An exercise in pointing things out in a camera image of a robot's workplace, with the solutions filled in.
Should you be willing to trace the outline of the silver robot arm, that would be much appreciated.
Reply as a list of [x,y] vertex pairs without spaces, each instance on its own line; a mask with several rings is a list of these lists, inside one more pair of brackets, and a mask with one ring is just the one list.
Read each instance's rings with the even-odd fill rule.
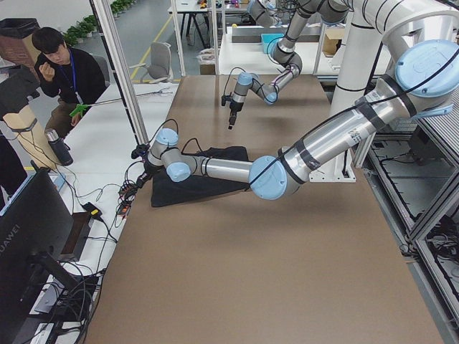
[[420,42],[401,55],[392,75],[382,75],[375,88],[354,105],[323,121],[278,156],[253,162],[188,156],[177,148],[178,134],[161,129],[136,184],[142,187],[165,170],[173,182],[191,175],[245,183],[265,200],[295,193],[318,170],[339,154],[368,138],[396,118],[428,118],[453,109],[451,95],[458,87],[458,45],[444,39]]
[[302,59],[295,52],[295,43],[305,28],[309,18],[318,13],[327,25],[341,23],[349,11],[348,6],[340,1],[294,1],[294,13],[283,37],[268,45],[268,55],[284,70],[269,84],[261,81],[254,73],[241,72],[237,77],[234,91],[222,96],[222,104],[229,103],[229,126],[231,130],[236,123],[237,114],[243,108],[248,92],[253,91],[266,104],[272,105],[278,100],[280,91],[303,69]]

